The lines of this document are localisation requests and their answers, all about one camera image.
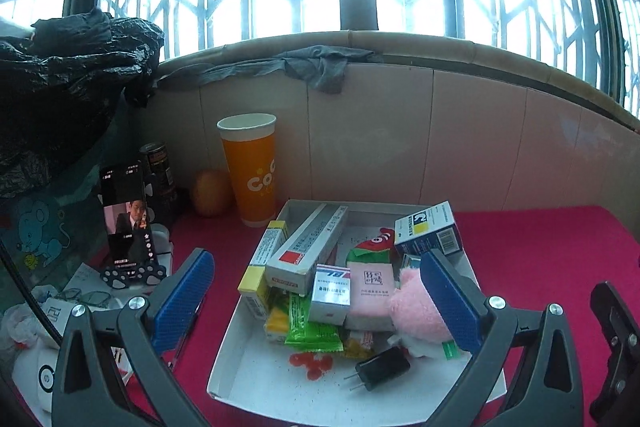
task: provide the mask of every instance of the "medicine box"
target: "medicine box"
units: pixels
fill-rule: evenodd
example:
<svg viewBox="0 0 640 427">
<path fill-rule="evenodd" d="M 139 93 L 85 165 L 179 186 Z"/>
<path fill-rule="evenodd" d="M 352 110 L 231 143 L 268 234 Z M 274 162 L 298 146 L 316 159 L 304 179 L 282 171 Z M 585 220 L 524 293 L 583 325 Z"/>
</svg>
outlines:
<svg viewBox="0 0 640 427">
<path fill-rule="evenodd" d="M 396 220 L 396 250 L 420 255 L 434 248 L 444 255 L 463 251 L 449 201 Z"/>
<path fill-rule="evenodd" d="M 341 326 L 351 302 L 351 271 L 319 264 L 309 305 L 309 321 Z"/>
<path fill-rule="evenodd" d="M 238 291 L 244 297 L 242 300 L 249 306 L 253 316 L 261 321 L 267 320 L 269 315 L 269 287 L 264 277 L 264 266 L 278 248 L 284 245 L 287 237 L 287 223 L 271 221 L 238 285 Z"/>
<path fill-rule="evenodd" d="M 326 263 L 347 222 L 347 206 L 320 204 L 267 261 L 267 284 L 305 296 L 316 265 Z"/>
</svg>

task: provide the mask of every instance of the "eyeglasses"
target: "eyeglasses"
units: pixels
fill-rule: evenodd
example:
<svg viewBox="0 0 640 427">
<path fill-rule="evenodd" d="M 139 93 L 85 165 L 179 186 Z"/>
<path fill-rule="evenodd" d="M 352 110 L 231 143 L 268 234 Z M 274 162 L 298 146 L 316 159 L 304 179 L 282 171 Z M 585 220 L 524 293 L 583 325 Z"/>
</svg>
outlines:
<svg viewBox="0 0 640 427">
<path fill-rule="evenodd" d="M 97 308 L 108 308 L 111 297 L 110 293 L 101 291 L 82 293 L 80 288 L 69 288 L 55 295 L 55 298 L 61 301 L 77 302 Z"/>
</svg>

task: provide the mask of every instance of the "barcode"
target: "barcode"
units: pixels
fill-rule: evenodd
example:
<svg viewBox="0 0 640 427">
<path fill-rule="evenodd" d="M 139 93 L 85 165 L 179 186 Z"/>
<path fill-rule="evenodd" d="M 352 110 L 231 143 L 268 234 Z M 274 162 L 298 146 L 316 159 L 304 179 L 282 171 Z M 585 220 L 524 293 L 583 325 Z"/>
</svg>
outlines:
<svg viewBox="0 0 640 427">
<path fill-rule="evenodd" d="M 458 241 L 456 240 L 456 234 L 453 232 L 453 229 L 442 230 L 441 232 L 436 232 L 438 236 L 438 240 L 440 241 L 440 246 L 442 247 L 442 253 L 444 255 L 448 255 L 450 253 L 457 252 L 460 250 L 458 246 Z"/>
</svg>

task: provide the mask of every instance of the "black plastic bag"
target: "black plastic bag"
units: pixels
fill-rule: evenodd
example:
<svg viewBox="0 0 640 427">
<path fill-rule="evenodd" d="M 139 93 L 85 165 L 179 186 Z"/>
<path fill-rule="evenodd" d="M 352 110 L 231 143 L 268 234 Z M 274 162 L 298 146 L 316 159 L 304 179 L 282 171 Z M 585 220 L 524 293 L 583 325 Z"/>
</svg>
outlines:
<svg viewBox="0 0 640 427">
<path fill-rule="evenodd" d="M 145 107 L 164 33 L 137 18 L 40 20 L 29 39 L 0 37 L 0 198 L 43 187 L 106 131 L 122 89 Z"/>
</svg>

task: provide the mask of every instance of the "smartphone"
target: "smartphone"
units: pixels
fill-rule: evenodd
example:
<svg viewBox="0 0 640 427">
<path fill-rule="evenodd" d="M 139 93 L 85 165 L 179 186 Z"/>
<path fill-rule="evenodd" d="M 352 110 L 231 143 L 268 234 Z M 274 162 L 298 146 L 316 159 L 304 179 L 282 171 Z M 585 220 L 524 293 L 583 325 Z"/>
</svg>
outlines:
<svg viewBox="0 0 640 427">
<path fill-rule="evenodd" d="M 113 266 L 132 279 L 143 264 L 156 261 L 142 166 L 132 162 L 100 170 L 100 189 Z"/>
</svg>

